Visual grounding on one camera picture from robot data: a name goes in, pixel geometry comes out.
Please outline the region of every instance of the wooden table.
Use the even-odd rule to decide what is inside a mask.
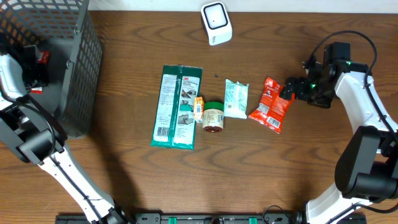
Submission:
[[[104,44],[93,127],[86,138],[68,143],[92,179],[129,211],[259,213],[274,204],[301,209],[333,183],[335,164],[352,137],[340,100],[329,110],[295,101],[282,134],[250,119],[227,118],[222,133],[198,128],[194,151],[150,147],[165,64],[203,67],[206,101],[224,98],[226,78],[249,83],[250,113],[268,76],[281,83],[304,76],[301,62],[322,38],[358,30],[377,45],[376,90],[398,121],[396,15],[231,13],[232,40],[210,47],[198,12],[90,14]],[[365,40],[333,40],[350,42],[354,61],[372,60]],[[51,176],[0,148],[1,223],[53,223],[60,213],[81,213]],[[369,223],[398,222],[398,212],[364,212]]]

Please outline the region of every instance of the small white package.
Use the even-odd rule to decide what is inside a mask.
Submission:
[[[225,80],[224,116],[246,119],[249,84]]]

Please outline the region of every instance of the green package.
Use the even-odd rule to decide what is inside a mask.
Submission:
[[[164,65],[151,146],[193,150],[193,102],[199,94],[202,71]]]

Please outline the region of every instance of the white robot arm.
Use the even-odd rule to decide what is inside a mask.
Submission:
[[[22,72],[16,59],[4,52],[0,55],[0,141],[19,159],[38,165],[54,177],[76,200],[90,223],[129,223],[112,197],[100,190],[74,159],[57,121],[27,95]],[[13,117],[16,110],[23,117]],[[21,137],[16,133],[20,121],[31,122],[37,132]]]
[[[360,126],[374,126],[377,130],[388,131],[386,125],[381,122],[364,88],[364,76],[365,73],[361,72],[342,73],[335,87],[336,95],[346,108],[354,133]],[[368,77],[368,83],[370,84],[369,88],[378,107],[381,109],[382,113],[386,115],[387,122],[394,130],[398,130],[397,123],[388,115],[374,89],[373,77]],[[336,184],[333,183],[321,196],[306,204],[305,215],[307,217],[307,222],[311,224],[337,223],[353,212],[356,208],[353,207],[353,205],[357,203],[363,205],[372,204],[372,202],[366,198],[344,198],[343,194],[337,189]]]
[[[323,64],[317,62],[314,53],[319,46],[329,37],[344,33],[358,34],[372,45],[375,58],[370,68],[352,62],[349,44],[341,42],[327,45]],[[295,93],[296,98],[310,105],[329,108],[333,98],[340,98],[354,132],[336,165],[335,183],[309,201],[305,218],[294,223],[334,224],[359,207],[381,213],[398,209],[398,204],[385,211],[369,207],[398,197],[398,125],[381,103],[370,76],[376,58],[376,47],[364,34],[352,30],[337,32],[321,41],[304,63],[307,78],[288,78],[285,82],[280,94],[285,99],[291,99]],[[376,153],[388,160],[375,162]]]

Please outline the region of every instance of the red snack bag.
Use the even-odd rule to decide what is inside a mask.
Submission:
[[[50,57],[50,52],[49,51],[40,52],[40,56],[39,56],[39,59],[37,60],[37,63],[48,64],[49,63],[49,57]]]
[[[264,83],[260,105],[249,115],[249,118],[268,126],[278,134],[281,132],[286,111],[294,99],[294,96],[291,101],[280,98],[281,90],[281,85],[268,77]]]

